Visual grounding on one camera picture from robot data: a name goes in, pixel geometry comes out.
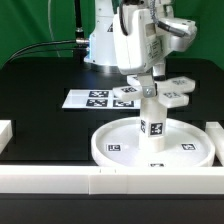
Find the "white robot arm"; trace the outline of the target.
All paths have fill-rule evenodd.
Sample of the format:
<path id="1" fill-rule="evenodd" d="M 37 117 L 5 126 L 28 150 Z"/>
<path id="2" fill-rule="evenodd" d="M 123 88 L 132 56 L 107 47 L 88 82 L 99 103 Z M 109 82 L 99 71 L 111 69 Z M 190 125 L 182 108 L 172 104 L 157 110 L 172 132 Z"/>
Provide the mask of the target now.
<path id="1" fill-rule="evenodd" d="M 153 68 L 171 52 L 171 0 L 95 0 L 96 25 L 85 61 L 97 70 L 135 75 L 145 98 L 157 95 Z"/>

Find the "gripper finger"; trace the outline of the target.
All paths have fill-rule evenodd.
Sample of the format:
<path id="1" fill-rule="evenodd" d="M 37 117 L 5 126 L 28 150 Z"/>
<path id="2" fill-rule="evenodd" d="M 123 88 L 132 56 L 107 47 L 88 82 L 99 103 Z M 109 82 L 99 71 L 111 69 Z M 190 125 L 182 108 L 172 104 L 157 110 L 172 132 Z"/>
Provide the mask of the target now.
<path id="1" fill-rule="evenodd" d="M 165 63 L 158 63 L 153 67 L 153 77 L 155 80 L 164 80 L 165 79 Z"/>
<path id="2" fill-rule="evenodd" d="M 144 73 L 144 74 L 138 74 L 137 77 L 142 87 L 143 96 L 145 98 L 155 97 L 157 94 L 157 90 L 153 76 L 150 73 Z"/>

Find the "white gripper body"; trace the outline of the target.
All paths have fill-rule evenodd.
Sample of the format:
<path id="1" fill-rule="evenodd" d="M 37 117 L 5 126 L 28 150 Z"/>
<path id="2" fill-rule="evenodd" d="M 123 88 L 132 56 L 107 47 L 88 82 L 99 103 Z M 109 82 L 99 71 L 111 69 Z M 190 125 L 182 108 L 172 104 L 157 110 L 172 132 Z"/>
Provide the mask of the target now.
<path id="1" fill-rule="evenodd" d="M 113 19 L 117 66 L 123 75 L 148 72 L 164 57 L 162 37 L 150 17 L 150 10 L 122 6 Z"/>

